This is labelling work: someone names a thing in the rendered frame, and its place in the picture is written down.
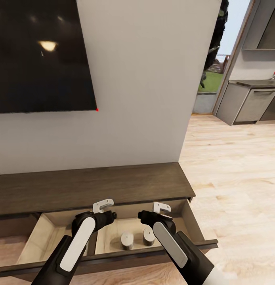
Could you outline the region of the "pillar candle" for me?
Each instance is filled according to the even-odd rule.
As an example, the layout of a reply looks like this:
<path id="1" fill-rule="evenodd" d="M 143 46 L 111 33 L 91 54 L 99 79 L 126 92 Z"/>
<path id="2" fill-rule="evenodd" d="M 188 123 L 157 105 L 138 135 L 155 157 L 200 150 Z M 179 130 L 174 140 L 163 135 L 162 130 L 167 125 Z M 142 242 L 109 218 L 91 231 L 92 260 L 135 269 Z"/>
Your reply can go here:
<path id="1" fill-rule="evenodd" d="M 143 232 L 143 241 L 145 245 L 147 245 L 148 247 L 152 246 L 155 242 L 155 238 L 156 237 L 153 233 L 153 229 L 151 227 L 145 228 Z"/>
<path id="2" fill-rule="evenodd" d="M 132 232 L 130 231 L 125 231 L 121 235 L 121 244 L 124 250 L 128 251 L 132 249 L 134 245 L 134 236 Z"/>

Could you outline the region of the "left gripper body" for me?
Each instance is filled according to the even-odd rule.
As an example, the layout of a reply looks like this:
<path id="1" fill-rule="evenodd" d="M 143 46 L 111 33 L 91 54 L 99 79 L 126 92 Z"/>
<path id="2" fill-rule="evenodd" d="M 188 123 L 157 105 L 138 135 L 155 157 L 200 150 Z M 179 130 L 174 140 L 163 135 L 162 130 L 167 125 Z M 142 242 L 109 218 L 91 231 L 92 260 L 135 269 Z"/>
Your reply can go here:
<path id="1" fill-rule="evenodd" d="M 99 229 L 102 229 L 106 225 L 112 224 L 114 221 L 111 210 L 104 213 L 96 213 L 96 215 L 101 218 L 101 226 L 99 227 Z"/>

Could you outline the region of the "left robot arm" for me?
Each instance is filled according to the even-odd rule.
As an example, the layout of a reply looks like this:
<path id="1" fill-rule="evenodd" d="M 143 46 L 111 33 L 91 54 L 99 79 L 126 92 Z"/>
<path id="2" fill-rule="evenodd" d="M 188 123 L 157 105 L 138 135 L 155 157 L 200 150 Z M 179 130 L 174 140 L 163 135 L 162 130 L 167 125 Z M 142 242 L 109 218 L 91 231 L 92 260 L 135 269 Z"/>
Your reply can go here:
<path id="1" fill-rule="evenodd" d="M 72 236 L 64 235 L 31 285 L 69 285 L 90 236 L 116 219 L 116 212 L 101 211 L 113 204 L 113 199 L 106 199 L 94 203 L 93 212 L 77 214 L 71 226 Z"/>

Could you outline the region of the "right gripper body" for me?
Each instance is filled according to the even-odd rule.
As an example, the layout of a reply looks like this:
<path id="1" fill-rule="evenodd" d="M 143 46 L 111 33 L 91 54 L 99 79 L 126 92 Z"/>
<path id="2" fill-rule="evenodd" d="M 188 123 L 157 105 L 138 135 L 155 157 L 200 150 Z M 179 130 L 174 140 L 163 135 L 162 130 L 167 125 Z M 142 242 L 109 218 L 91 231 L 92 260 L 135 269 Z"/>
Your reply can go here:
<path id="1" fill-rule="evenodd" d="M 151 227 L 151 219 L 153 216 L 157 215 L 158 213 L 153 213 L 149 211 L 142 211 L 142 216 L 141 216 L 141 223 L 149 225 Z"/>

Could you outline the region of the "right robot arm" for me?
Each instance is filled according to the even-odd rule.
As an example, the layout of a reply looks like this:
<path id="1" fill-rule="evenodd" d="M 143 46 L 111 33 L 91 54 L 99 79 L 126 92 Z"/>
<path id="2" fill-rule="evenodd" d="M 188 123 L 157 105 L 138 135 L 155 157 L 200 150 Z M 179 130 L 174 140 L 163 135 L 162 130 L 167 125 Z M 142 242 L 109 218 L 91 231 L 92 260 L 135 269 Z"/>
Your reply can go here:
<path id="1" fill-rule="evenodd" d="M 233 285 L 182 231 L 176 232 L 173 218 L 160 211 L 171 212 L 171 207 L 154 202 L 152 212 L 143 210 L 138 219 L 153 229 L 188 285 Z"/>

